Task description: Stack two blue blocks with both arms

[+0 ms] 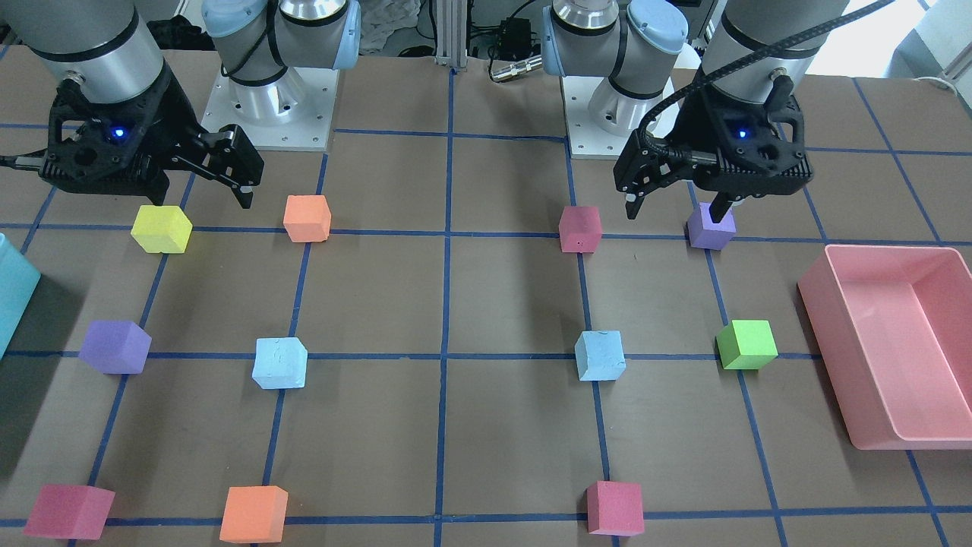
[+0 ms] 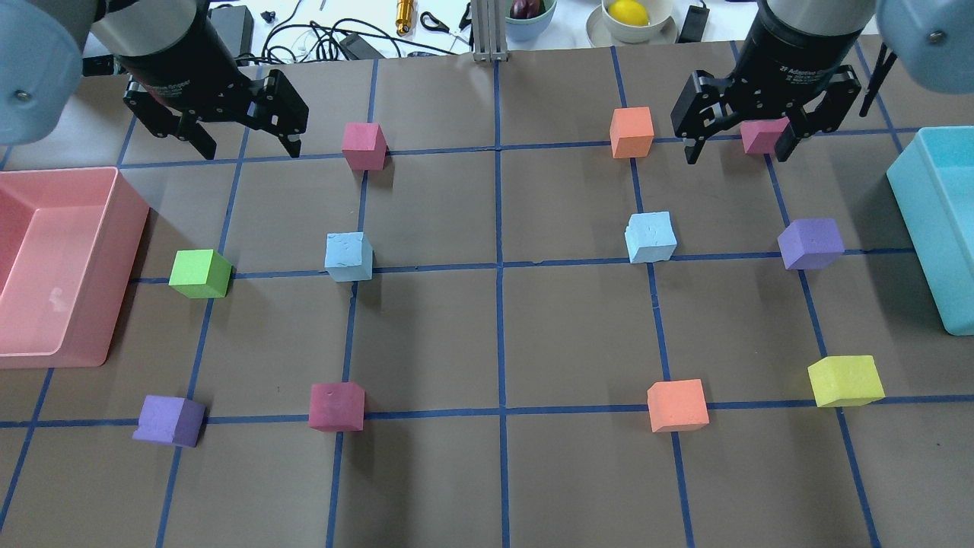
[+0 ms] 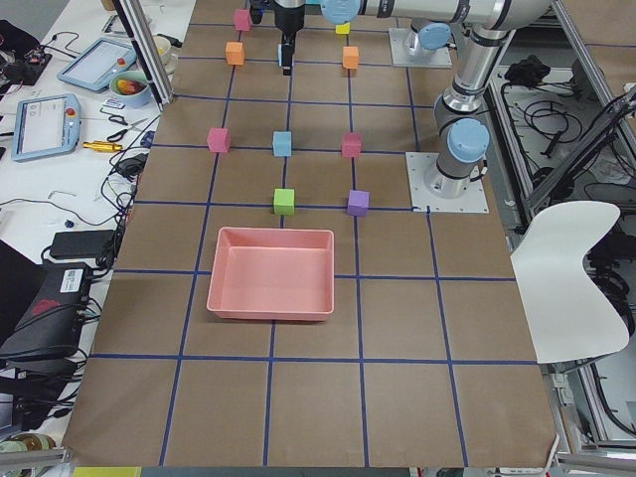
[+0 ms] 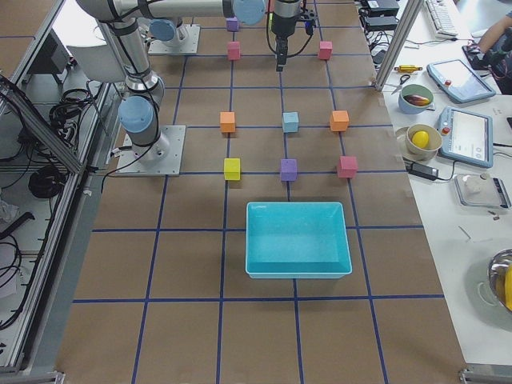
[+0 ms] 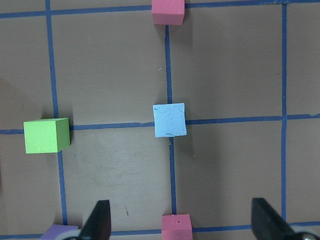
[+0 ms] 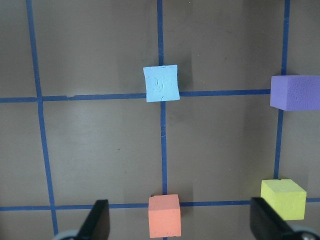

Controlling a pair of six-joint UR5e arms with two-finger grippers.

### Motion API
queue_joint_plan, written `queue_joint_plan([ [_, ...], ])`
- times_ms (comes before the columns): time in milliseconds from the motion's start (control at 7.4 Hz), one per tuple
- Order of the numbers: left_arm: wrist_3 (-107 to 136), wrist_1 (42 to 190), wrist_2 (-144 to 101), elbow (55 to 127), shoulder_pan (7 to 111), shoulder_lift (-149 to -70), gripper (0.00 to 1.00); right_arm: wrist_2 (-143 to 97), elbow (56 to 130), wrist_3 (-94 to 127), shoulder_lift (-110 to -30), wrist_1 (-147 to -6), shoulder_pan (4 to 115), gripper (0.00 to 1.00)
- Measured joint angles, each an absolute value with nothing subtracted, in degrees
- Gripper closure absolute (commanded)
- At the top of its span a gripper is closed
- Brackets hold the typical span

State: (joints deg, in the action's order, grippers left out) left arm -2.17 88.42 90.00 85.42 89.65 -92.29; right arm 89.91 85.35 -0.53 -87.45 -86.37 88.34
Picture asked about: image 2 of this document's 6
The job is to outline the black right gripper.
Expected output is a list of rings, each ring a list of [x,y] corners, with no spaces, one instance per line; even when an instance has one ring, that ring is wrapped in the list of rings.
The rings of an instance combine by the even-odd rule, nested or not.
[[[843,62],[858,36],[807,33],[759,11],[730,74],[693,72],[677,98],[670,118],[686,163],[696,163],[707,139],[742,121],[788,121],[775,143],[779,162],[821,127],[839,127],[861,90]]]

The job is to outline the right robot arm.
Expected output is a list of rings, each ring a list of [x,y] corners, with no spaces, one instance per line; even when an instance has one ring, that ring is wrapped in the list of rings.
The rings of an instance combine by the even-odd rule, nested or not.
[[[971,94],[972,14],[970,1],[759,1],[734,69],[723,78],[693,72],[671,111],[686,162],[746,121],[787,120],[775,142],[780,161],[801,140],[841,127],[862,90],[845,57],[869,21],[887,61],[916,84]]]

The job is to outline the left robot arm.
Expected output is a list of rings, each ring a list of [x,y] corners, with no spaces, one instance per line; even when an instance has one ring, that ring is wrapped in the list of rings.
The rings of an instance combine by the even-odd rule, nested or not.
[[[205,123],[233,122],[274,135],[298,158],[305,100],[281,70],[244,76],[209,12],[206,1],[2,2],[2,144],[51,134],[94,36],[131,76],[124,103],[156,138],[188,142],[211,160],[217,145]]]

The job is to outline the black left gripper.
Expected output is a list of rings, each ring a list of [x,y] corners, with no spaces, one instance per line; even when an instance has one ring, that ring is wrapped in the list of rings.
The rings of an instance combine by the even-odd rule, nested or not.
[[[277,136],[290,158],[301,155],[309,107],[278,69],[258,80],[244,76],[207,14],[195,14],[185,34],[155,53],[124,56],[131,73],[125,103],[156,138],[174,136],[215,159],[204,122],[236,122]]]

